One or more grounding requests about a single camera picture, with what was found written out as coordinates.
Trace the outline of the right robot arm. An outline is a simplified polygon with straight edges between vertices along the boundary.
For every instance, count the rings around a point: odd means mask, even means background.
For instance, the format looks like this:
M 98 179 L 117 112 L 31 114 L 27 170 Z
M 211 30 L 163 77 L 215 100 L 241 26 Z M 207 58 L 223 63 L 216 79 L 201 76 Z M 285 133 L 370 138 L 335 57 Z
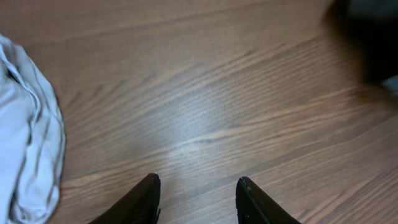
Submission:
M 397 95 L 397 0 L 333 0 L 325 20 L 359 47 L 363 82 Z

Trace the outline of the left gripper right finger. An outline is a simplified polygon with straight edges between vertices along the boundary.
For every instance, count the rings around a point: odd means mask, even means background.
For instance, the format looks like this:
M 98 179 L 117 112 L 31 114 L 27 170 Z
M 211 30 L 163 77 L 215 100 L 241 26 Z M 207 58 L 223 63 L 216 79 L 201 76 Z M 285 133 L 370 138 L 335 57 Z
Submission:
M 236 209 L 239 224 L 301 224 L 249 177 L 238 180 Z

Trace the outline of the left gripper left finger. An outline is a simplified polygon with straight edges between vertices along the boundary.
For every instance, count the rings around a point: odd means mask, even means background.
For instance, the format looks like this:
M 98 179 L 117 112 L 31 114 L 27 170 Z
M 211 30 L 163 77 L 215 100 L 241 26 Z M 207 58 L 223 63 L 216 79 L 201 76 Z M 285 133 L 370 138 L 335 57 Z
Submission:
M 155 173 L 148 174 L 90 224 L 157 224 L 160 187 L 160 177 Z

